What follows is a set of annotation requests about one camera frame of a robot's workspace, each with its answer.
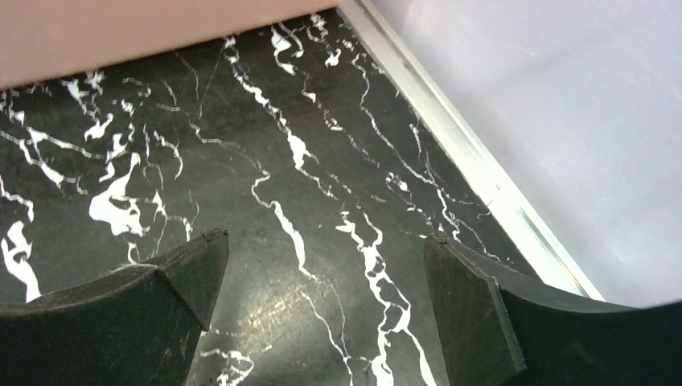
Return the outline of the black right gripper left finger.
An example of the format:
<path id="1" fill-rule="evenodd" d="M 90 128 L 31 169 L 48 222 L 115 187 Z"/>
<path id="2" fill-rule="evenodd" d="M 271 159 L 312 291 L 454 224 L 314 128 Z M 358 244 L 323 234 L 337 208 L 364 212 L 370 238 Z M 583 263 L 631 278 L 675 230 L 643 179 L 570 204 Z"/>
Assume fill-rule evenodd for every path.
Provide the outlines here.
<path id="1" fill-rule="evenodd" d="M 229 258 L 214 229 L 136 265 L 1 307 L 4 385 L 182 385 Z"/>

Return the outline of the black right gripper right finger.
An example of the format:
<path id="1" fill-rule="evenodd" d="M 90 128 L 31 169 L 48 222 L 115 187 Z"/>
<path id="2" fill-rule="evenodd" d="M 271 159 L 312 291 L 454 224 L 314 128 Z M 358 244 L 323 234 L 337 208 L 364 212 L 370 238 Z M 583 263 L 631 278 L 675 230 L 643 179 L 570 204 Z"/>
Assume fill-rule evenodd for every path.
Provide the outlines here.
<path id="1" fill-rule="evenodd" d="M 546 285 L 442 234 L 425 274 L 452 385 L 678 385 L 681 304 L 621 306 Z"/>

